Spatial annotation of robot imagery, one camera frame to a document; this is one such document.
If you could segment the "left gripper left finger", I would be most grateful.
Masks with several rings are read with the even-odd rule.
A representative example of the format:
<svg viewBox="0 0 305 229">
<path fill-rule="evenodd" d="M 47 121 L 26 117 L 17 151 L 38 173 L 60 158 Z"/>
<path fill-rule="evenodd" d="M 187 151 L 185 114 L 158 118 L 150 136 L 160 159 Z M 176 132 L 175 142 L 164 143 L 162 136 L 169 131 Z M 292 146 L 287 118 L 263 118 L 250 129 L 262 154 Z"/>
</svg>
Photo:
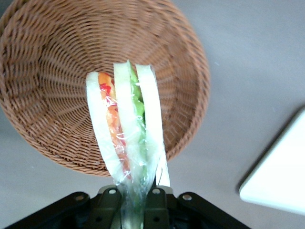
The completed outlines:
<svg viewBox="0 0 305 229">
<path fill-rule="evenodd" d="M 92 199 L 91 228 L 121 229 L 122 195 L 116 186 L 100 188 Z"/>
</svg>

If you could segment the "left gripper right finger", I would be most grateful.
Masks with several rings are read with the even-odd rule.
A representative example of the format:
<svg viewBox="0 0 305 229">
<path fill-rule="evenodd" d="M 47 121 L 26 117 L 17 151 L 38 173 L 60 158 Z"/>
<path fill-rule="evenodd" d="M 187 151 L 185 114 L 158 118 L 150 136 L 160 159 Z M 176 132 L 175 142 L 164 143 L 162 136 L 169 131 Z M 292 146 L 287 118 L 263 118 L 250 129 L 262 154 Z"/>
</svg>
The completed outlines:
<svg viewBox="0 0 305 229">
<path fill-rule="evenodd" d="M 152 187 L 146 198 L 143 220 L 144 229 L 170 228 L 167 194 L 172 193 L 171 187 Z"/>
</svg>

